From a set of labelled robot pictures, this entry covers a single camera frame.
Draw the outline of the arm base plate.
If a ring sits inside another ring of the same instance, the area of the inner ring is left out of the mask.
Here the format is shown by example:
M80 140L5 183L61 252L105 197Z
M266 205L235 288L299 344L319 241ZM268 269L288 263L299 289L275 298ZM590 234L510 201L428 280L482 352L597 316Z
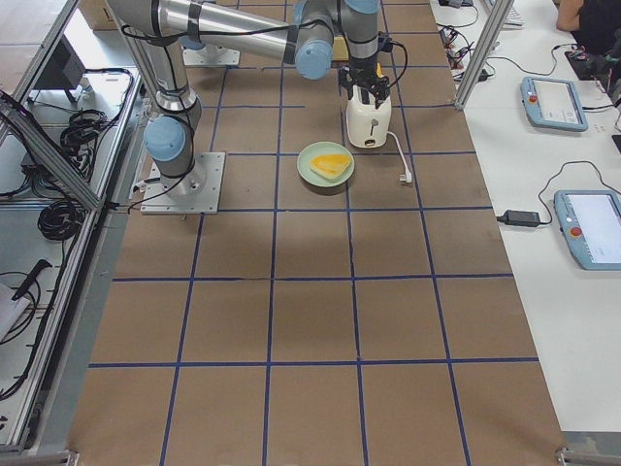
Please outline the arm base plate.
M238 50L227 49L220 55L204 55L194 50L183 50L183 62L188 68L218 68L237 66L241 58Z
M225 166L224 152L201 152L194 157L194 168L174 189L176 181L162 178L154 162L150 175L159 178L146 187L147 200L139 205L145 215L194 215L218 212Z

